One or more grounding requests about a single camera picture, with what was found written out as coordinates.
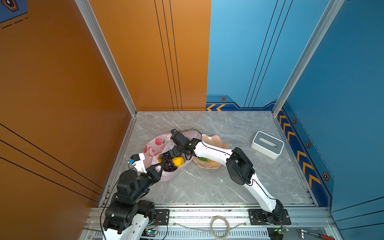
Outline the purple grape bunch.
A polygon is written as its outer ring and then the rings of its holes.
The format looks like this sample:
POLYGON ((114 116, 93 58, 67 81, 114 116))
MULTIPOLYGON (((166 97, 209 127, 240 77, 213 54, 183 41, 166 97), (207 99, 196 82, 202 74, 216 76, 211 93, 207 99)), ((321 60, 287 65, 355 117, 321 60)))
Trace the purple grape bunch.
POLYGON ((166 172, 173 172, 178 168, 175 165, 175 163, 173 162, 173 158, 171 157, 171 155, 169 153, 163 154, 162 163, 164 163, 163 169, 166 172))

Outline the yellow orange fruit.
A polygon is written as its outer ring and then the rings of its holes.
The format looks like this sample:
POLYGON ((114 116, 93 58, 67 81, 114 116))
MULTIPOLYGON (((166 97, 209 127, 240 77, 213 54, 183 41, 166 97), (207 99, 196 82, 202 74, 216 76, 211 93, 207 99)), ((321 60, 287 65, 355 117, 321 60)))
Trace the yellow orange fruit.
POLYGON ((185 163, 183 157, 175 157, 172 159, 172 162, 173 162, 174 166, 177 168, 179 168, 180 166, 182 166, 185 163))

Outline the pink printed plastic bag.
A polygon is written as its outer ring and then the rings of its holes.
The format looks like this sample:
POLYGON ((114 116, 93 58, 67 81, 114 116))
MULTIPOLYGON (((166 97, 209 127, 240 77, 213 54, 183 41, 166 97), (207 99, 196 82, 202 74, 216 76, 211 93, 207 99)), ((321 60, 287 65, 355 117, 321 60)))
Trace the pink printed plastic bag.
MULTIPOLYGON (((165 153, 166 151, 171 150, 175 144, 171 140, 171 133, 164 133, 153 140, 149 141, 146 145, 145 151, 144 151, 144 165, 145 168, 149 168, 151 165, 157 164, 158 163, 158 158, 160 154, 165 153)), ((174 177, 176 177, 184 167, 186 167, 191 161, 188 161, 185 155, 182 155, 184 158, 184 164, 178 167, 175 171, 173 172, 166 172, 163 171, 162 176, 161 176, 161 181, 162 182, 167 182, 172 180, 174 177)))

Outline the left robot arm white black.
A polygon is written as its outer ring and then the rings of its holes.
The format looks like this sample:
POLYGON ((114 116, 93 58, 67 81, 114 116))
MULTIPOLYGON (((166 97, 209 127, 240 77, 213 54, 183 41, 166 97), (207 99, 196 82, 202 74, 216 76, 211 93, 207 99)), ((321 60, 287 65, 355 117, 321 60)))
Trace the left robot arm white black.
POLYGON ((124 171, 116 182, 117 192, 102 214, 100 223, 102 232, 112 229, 126 240, 139 240, 146 226, 156 219, 155 203, 142 200, 150 187, 159 182, 163 173, 164 163, 157 163, 138 173, 130 169, 124 171))

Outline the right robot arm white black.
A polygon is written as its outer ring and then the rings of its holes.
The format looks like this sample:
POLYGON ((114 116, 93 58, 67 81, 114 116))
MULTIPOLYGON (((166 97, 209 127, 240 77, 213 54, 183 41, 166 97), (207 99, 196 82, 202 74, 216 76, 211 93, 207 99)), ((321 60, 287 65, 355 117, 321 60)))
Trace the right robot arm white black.
POLYGON ((230 178, 236 184, 244 186, 257 200, 266 216, 267 223, 281 225, 284 219, 284 206, 263 186, 256 175, 253 164, 240 148, 222 149, 204 143, 200 139, 188 139, 182 132, 171 130, 171 140, 175 146, 171 154, 184 154, 190 157, 206 158, 227 168, 230 178))

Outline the pink fruit plate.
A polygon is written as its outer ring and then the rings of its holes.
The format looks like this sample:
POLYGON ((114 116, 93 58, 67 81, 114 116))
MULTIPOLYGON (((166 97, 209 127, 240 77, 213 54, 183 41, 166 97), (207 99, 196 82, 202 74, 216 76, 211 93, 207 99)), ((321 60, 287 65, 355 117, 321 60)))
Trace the pink fruit plate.
MULTIPOLYGON (((218 147, 221 149, 228 149, 229 145, 222 142, 221 138, 217 135, 214 136, 208 136, 203 134, 202 135, 202 141, 207 143, 208 145, 212 145, 214 147, 218 147)), ((222 164, 212 161, 212 162, 202 162, 198 160, 197 157, 193 157, 194 162, 197 164, 198 167, 203 168, 203 169, 218 169, 222 164)))

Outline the left green circuit board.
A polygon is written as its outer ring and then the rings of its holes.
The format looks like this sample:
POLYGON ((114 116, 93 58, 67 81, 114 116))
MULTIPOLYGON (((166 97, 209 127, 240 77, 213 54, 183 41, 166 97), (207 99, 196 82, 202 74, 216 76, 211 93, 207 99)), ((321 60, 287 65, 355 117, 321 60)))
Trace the left green circuit board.
POLYGON ((146 229, 145 230, 145 236, 147 237, 156 237, 158 235, 159 231, 158 229, 146 229))

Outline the green circuit board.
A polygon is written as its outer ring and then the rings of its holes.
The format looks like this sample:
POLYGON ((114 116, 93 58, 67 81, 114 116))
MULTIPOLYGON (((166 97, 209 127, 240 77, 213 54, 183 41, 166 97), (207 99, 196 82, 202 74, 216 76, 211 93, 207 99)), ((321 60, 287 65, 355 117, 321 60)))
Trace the green circuit board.
POLYGON ((289 228, 286 228, 286 227, 280 227, 278 229, 275 229, 275 234, 278 234, 278 235, 283 235, 285 233, 288 233, 290 231, 289 228))
POLYGON ((146 229, 145 230, 145 236, 147 237, 156 237, 158 235, 159 231, 158 229, 146 229))

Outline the white grey tissue box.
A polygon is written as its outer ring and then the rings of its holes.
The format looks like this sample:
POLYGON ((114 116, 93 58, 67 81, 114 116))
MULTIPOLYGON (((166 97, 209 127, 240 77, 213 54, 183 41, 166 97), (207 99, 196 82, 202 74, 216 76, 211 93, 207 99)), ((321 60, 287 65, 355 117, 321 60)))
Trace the white grey tissue box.
POLYGON ((251 142, 251 148, 276 160, 282 153, 285 143, 267 133, 258 131, 251 142))

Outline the right green circuit board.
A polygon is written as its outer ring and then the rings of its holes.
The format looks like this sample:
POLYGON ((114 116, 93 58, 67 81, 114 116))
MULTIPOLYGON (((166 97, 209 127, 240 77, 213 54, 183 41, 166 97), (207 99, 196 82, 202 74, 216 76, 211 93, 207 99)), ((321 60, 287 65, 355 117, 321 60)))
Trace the right green circuit board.
POLYGON ((275 229, 275 234, 278 234, 278 235, 283 235, 285 233, 288 233, 290 231, 289 228, 286 228, 286 227, 280 227, 278 229, 275 229))

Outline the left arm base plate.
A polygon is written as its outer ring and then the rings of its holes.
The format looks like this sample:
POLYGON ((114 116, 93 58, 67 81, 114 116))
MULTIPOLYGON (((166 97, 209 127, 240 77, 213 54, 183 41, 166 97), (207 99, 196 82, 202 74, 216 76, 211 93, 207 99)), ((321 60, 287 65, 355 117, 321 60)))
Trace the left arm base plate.
POLYGON ((170 210, 169 209, 155 209, 154 220, 151 222, 151 225, 154 226, 167 226, 170 219, 170 210))

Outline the aluminium front rail frame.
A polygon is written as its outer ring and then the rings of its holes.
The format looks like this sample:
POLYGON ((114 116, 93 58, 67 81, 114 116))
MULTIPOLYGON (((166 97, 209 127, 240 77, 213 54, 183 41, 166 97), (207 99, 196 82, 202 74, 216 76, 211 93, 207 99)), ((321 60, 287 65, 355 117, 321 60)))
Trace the aluminium front rail frame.
MULTIPOLYGON (((302 240, 298 229, 327 235, 335 240, 343 239, 341 232, 326 208, 311 205, 286 205, 292 224, 289 226, 256 225, 249 219, 249 209, 261 209, 256 204, 197 204, 197 205, 156 205, 155 209, 169 209, 167 226, 154 226, 151 222, 146 229, 158 229, 156 237, 147 237, 143 232, 140 240, 302 240), (289 228, 283 235, 275 229, 289 228)), ((100 223, 105 215, 102 208, 94 208, 82 229, 81 240, 125 240, 117 231, 102 232, 100 223)), ((305 234, 304 240, 319 240, 305 234)))

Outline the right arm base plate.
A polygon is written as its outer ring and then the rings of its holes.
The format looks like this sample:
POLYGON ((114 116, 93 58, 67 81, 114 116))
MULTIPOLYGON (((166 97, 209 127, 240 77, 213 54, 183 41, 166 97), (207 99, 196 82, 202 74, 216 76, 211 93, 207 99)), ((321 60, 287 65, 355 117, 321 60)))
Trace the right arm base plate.
POLYGON ((281 224, 284 226, 289 226, 292 224, 289 213, 286 209, 283 209, 282 213, 276 215, 274 213, 268 213, 261 209, 249 209, 249 219, 250 223, 253 226, 256 225, 274 225, 280 226, 281 224))

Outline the left aluminium corner post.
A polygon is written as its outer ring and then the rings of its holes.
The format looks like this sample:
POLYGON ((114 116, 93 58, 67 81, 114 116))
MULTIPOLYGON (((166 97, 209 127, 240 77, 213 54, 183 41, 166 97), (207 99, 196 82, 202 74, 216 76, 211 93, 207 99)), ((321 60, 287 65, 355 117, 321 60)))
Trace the left aluminium corner post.
POLYGON ((83 19, 85 20, 88 29, 101 53, 105 64, 107 65, 111 76, 113 77, 115 84, 130 112, 133 117, 137 115, 137 109, 133 103, 131 95, 128 91, 127 85, 121 75, 121 72, 118 68, 118 65, 114 59, 114 56, 111 52, 111 49, 107 43, 107 40, 103 34, 103 31, 100 27, 100 24, 96 18, 96 15, 91 7, 89 1, 85 0, 75 0, 83 19))

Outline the aluminium corner post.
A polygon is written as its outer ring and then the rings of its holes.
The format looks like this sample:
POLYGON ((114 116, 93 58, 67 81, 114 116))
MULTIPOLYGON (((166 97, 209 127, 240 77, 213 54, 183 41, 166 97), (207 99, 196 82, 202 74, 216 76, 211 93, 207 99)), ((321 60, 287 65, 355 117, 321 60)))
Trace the aluminium corner post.
POLYGON ((75 0, 83 19, 85 20, 88 29, 101 53, 105 64, 107 65, 111 76, 113 77, 115 84, 130 112, 133 117, 137 115, 137 109, 133 103, 131 95, 128 91, 127 85, 121 75, 121 72, 118 68, 118 65, 114 59, 114 56, 111 52, 111 49, 107 43, 107 40, 103 34, 103 31, 100 27, 100 24, 96 18, 96 15, 91 7, 89 1, 85 0, 75 0))
POLYGON ((319 22, 317 23, 308 43, 306 44, 297 64, 295 65, 290 77, 288 78, 279 98, 272 110, 272 115, 277 117, 280 110, 283 108, 284 103, 288 99, 296 83, 300 79, 306 66, 310 62, 313 54, 317 50, 323 37, 327 33, 330 25, 342 7, 344 0, 331 0, 329 1, 326 9, 324 10, 319 22))

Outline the red handled tool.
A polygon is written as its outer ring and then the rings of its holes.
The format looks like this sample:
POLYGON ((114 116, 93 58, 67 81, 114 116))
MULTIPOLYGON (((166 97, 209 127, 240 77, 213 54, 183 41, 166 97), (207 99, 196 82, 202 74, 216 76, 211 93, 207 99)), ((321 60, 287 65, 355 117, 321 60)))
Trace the red handled tool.
POLYGON ((333 238, 333 237, 330 237, 330 236, 327 236, 327 235, 323 235, 323 234, 309 232, 309 231, 306 231, 306 230, 303 230, 303 229, 298 229, 298 231, 299 231, 299 235, 300 235, 302 240, 305 238, 305 234, 312 235, 312 236, 315 236, 315 237, 323 239, 323 240, 335 240, 335 238, 333 238))

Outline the right aluminium corner post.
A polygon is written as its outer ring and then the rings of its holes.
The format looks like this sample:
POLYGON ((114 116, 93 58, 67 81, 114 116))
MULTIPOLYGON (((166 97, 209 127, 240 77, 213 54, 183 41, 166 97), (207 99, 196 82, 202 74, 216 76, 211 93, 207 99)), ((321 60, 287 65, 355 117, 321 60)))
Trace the right aluminium corner post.
POLYGON ((306 66, 310 62, 313 54, 317 50, 323 37, 327 33, 330 25, 342 7, 344 0, 331 0, 329 1, 326 9, 324 10, 319 22, 317 23, 308 43, 306 44, 297 64, 295 65, 290 77, 288 78, 279 98, 272 110, 272 115, 277 117, 280 110, 283 108, 284 103, 288 99, 296 83, 300 79, 306 66))

